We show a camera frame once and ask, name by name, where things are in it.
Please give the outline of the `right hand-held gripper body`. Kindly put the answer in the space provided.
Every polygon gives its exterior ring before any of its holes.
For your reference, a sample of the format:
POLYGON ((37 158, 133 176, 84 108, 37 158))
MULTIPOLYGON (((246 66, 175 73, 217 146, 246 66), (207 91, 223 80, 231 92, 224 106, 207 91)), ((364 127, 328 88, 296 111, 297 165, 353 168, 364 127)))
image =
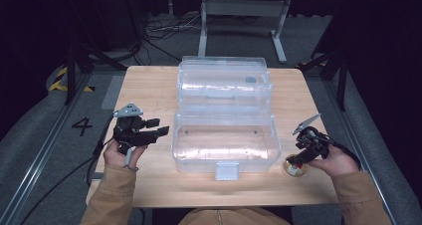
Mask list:
POLYGON ((301 150, 297 155, 298 159, 315 159, 318 156, 327 158, 329 154, 328 142, 321 133, 314 127, 312 123, 320 117, 318 112, 316 115, 300 122, 292 135, 296 135, 296 147, 301 150))

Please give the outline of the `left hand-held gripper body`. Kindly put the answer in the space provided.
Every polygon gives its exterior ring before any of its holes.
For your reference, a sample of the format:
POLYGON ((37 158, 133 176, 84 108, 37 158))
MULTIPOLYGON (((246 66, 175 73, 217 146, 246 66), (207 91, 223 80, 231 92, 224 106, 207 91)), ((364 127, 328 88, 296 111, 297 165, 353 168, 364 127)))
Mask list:
POLYGON ((134 103, 129 103, 114 115, 117 118, 113 129, 113 138, 119 143, 118 151, 127 154, 134 146, 145 146, 155 143, 158 131, 146 127, 143 111, 134 103))

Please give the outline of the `small round gold tin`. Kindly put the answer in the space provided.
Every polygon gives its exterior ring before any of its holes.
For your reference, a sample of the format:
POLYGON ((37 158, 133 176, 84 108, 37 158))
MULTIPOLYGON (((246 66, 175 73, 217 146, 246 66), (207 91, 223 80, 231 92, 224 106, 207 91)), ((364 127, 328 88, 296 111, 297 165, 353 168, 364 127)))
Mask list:
POLYGON ((301 177, 306 174, 308 171, 308 167, 305 164, 296 165, 294 163, 294 158, 296 156, 294 154, 290 154, 286 157, 283 162, 284 171, 293 177, 301 177))

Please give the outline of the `clear plastic storage box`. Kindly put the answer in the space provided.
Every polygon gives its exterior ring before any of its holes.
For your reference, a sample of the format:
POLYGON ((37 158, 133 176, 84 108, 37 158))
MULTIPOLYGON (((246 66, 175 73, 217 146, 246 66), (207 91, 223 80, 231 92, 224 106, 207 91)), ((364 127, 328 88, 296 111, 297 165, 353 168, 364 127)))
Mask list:
POLYGON ((263 58, 185 57, 178 66, 172 156, 181 172, 237 180, 280 158, 263 58))

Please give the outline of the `person's left hand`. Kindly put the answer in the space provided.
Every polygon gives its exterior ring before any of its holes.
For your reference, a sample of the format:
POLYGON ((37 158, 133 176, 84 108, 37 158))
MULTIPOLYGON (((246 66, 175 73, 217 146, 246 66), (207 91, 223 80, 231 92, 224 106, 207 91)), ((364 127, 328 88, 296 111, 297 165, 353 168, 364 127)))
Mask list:
POLYGON ((107 144, 104 152, 105 164, 136 169, 137 162, 146 151, 147 146, 136 146, 129 150, 127 155, 120 153, 118 146, 119 143, 114 139, 107 144))

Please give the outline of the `person's right hand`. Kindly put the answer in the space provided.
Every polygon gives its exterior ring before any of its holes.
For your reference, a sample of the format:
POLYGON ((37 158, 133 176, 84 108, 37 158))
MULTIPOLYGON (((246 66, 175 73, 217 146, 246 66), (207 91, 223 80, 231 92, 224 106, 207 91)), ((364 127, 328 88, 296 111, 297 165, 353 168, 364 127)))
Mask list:
POLYGON ((359 170, 356 162, 341 149, 330 145, 326 159, 314 159, 309 166, 321 169, 328 176, 348 174, 359 170))

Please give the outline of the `black tripod stand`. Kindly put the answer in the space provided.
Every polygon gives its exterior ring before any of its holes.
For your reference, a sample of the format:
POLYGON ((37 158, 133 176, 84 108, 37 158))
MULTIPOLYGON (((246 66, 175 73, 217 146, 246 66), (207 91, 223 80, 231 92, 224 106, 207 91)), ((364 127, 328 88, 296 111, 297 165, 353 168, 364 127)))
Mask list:
POLYGON ((103 52, 96 50, 83 43, 72 43, 67 55, 67 74, 68 74, 68 91, 66 105, 69 105, 77 94, 77 69, 80 69, 83 74, 91 74, 94 71, 93 60, 90 55, 94 55, 101 62, 109 64, 118 71, 125 71, 126 66, 122 65, 115 59, 107 56, 103 52))
POLYGON ((298 63, 296 69, 305 72, 318 65, 324 64, 319 77, 323 81, 331 81, 335 75, 338 75, 337 89, 336 89, 336 102, 342 112, 345 111, 345 86, 347 78, 348 64, 346 61, 345 53, 343 51, 334 51, 323 54, 307 63, 298 63))

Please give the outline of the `person's tan jacket torso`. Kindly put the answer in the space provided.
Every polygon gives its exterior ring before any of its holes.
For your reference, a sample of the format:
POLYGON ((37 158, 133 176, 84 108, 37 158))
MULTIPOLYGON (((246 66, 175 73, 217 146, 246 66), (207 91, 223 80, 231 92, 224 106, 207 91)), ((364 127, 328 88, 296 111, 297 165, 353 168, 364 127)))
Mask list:
POLYGON ((259 207, 194 209, 178 225, 290 225, 285 219, 259 207))

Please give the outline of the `yellow black floor tape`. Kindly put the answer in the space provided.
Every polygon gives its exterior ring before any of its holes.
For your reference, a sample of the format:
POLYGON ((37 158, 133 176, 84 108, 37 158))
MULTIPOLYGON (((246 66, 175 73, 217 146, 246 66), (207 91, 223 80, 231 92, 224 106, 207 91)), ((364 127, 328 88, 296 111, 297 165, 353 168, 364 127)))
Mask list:
POLYGON ((64 78, 65 74, 67 73, 68 69, 66 66, 63 66, 58 71, 55 79, 53 80, 52 84, 49 87, 50 91, 62 91, 66 92, 68 90, 67 86, 61 84, 62 79, 64 78))

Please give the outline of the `grey metal floor rail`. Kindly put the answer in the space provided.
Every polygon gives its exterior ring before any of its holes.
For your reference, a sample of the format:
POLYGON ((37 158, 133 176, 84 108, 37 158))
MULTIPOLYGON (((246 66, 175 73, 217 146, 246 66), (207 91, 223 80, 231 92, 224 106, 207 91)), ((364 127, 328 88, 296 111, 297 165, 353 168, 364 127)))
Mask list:
POLYGON ((67 105, 63 105, 63 107, 61 108, 60 113, 57 116, 53 125, 51 126, 51 130, 49 131, 46 139, 42 143, 41 148, 39 149, 34 160, 26 170, 25 176, 20 182, 19 187, 17 188, 16 192, 14 193, 14 196, 8 203, 8 206, 6 207, 4 213, 0 217, 0 225, 12 225, 15 222, 17 216, 22 210, 24 203, 26 202, 35 183, 37 182, 41 172, 43 171, 52 150, 57 144, 57 139, 59 137, 59 134, 62 132, 65 121, 71 113, 76 101, 83 93, 85 86, 87 85, 90 78, 90 74, 80 75, 80 78, 77 80, 76 83, 76 88, 74 89, 73 98, 67 105))
POLYGON ((422 225, 422 208, 407 179, 388 150, 366 105, 355 89, 344 102, 344 111, 336 100, 331 82, 322 83, 335 117, 344 132, 345 142, 359 157, 361 166, 371 175, 384 208, 393 225, 422 225))

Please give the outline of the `white metal stand frame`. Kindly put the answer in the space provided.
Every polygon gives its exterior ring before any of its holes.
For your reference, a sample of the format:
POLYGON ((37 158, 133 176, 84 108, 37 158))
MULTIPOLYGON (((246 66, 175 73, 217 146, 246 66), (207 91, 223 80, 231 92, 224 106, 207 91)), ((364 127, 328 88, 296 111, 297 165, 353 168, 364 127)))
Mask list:
POLYGON ((292 0, 201 0, 201 32, 198 56, 204 57, 207 50, 207 17, 215 16, 248 16, 278 18, 278 26, 270 32, 273 45, 281 64, 287 62, 282 45, 281 34, 291 6, 292 0))

